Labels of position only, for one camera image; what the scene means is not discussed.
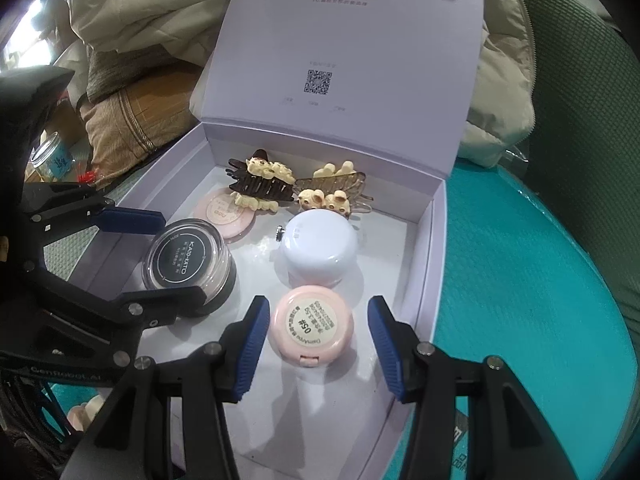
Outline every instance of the open box lid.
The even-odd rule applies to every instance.
[[[192,109],[446,178],[481,29],[482,0],[231,0]]]

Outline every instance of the qr code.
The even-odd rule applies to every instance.
[[[332,72],[309,70],[306,74],[305,92],[326,95],[331,84]]]

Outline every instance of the metal bolt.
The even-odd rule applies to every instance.
[[[207,343],[204,345],[204,353],[207,355],[218,355],[222,353],[222,345],[216,342]]]
[[[153,359],[151,357],[147,357],[146,355],[140,356],[135,361],[133,361],[133,366],[136,370],[146,370],[151,366]]]
[[[436,351],[436,347],[431,343],[418,343],[418,346],[415,348],[420,355],[433,355]]]
[[[140,314],[142,314],[145,311],[145,309],[142,308],[142,305],[140,305],[139,303],[131,303],[129,305],[129,313],[132,316],[139,316]]]
[[[490,355],[486,359],[486,363],[491,368],[491,370],[499,370],[504,366],[504,361],[500,359],[497,355]]]
[[[129,354],[127,354],[124,350],[118,350],[115,354],[113,354],[113,362],[116,363],[121,368],[129,366],[131,362],[131,358]]]

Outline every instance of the clear jar lid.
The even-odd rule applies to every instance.
[[[217,229],[204,220],[186,219],[156,236],[144,259],[142,279],[148,289],[197,285],[209,304],[225,288],[233,268],[231,252]]]
[[[37,168],[38,166],[42,165],[42,163],[45,162],[53,152],[56,151],[56,148],[60,145],[60,142],[62,142],[62,140],[60,139],[58,132],[54,132],[52,136],[47,137],[47,140],[45,140],[40,146],[38,146],[38,149],[33,153],[33,155],[31,155],[30,163],[33,164],[33,167]]]

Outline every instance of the round pink compact case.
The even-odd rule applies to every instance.
[[[212,189],[193,210],[194,218],[212,224],[225,240],[241,234],[251,225],[255,211],[237,206],[228,187]]]
[[[353,335],[353,316],[334,291],[305,285],[278,302],[270,331],[287,361],[312,368],[329,364],[347,348]]]

